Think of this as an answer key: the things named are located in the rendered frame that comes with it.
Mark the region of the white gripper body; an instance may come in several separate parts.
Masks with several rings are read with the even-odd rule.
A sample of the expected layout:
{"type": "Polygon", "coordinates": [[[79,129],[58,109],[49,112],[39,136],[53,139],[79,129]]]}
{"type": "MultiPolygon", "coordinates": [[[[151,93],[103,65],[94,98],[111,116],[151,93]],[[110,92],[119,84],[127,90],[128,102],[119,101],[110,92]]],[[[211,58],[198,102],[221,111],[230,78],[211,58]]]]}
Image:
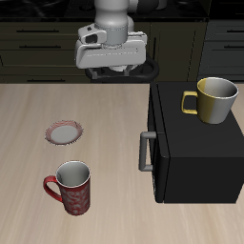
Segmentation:
{"type": "Polygon", "coordinates": [[[107,48],[103,44],[83,44],[76,41],[74,62],[78,69],[141,65],[146,61],[147,35],[130,32],[120,47],[107,48]]]}

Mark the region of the black microwave oven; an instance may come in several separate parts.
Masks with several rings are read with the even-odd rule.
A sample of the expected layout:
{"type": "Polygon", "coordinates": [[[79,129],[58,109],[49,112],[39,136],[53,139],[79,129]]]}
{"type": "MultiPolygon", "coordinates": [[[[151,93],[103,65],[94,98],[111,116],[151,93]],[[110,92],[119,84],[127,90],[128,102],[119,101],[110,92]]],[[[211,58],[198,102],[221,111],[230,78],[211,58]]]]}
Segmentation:
{"type": "Polygon", "coordinates": [[[152,174],[158,203],[235,203],[244,185],[244,135],[229,113],[219,125],[180,109],[194,82],[150,84],[139,170],[152,174]]]}

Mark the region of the small fluted red-rimmed dish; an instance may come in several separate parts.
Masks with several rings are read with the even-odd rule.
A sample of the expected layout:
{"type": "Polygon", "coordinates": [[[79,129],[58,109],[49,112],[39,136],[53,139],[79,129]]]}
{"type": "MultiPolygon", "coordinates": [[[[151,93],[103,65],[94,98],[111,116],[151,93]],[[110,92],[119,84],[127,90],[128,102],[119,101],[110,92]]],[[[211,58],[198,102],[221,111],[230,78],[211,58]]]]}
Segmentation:
{"type": "Polygon", "coordinates": [[[45,139],[55,146],[70,145],[80,139],[83,127],[73,120],[61,120],[50,125],[45,131],[45,139]]]}

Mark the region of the dark kitchen cupboards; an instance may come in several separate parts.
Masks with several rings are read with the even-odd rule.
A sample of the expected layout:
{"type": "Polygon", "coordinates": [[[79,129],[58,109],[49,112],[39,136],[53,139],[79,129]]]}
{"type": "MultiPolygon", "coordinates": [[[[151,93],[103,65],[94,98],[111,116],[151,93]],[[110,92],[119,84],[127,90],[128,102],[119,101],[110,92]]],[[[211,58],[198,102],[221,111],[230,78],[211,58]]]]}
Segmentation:
{"type": "MultiPolygon", "coordinates": [[[[155,81],[194,81],[214,0],[167,0],[163,10],[129,12],[147,34],[155,81]]],[[[94,22],[94,0],[0,0],[0,83],[91,83],[74,62],[78,30],[94,22]]]]}

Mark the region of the yellow and white mug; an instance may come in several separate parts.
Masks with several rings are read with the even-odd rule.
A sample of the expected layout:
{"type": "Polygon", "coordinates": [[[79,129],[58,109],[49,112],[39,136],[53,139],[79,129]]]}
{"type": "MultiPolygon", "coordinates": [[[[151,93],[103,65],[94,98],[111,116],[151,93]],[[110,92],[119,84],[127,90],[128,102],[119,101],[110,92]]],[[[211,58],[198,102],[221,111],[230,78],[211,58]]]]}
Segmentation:
{"type": "Polygon", "coordinates": [[[238,87],[233,82],[219,77],[206,77],[196,84],[196,91],[184,91],[181,98],[181,111],[196,115],[203,123],[222,123],[238,96],[238,87]],[[184,108],[185,98],[196,98],[196,109],[184,108]]]}

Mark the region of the red patterned mug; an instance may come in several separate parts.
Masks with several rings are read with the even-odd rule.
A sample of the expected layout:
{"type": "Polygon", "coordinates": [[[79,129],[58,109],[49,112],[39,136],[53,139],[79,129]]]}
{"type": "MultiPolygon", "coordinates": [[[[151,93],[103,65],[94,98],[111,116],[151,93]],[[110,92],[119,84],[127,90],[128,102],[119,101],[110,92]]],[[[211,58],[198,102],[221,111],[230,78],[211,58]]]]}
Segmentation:
{"type": "Polygon", "coordinates": [[[61,202],[68,214],[84,214],[91,205],[91,170],[81,161],[60,165],[43,182],[48,195],[61,202]]]}

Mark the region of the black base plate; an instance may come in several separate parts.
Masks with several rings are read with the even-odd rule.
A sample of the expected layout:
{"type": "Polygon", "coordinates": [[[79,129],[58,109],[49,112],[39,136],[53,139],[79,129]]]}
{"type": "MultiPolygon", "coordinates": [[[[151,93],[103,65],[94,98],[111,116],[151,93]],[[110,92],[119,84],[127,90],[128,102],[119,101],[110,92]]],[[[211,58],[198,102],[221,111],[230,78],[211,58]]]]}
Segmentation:
{"type": "Polygon", "coordinates": [[[113,71],[110,68],[92,68],[97,71],[98,78],[92,79],[90,69],[85,69],[85,74],[90,78],[94,84],[136,84],[136,83],[150,83],[159,74],[158,64],[150,58],[146,57],[144,64],[137,66],[130,71],[129,76],[124,76],[122,71],[113,71]]]}

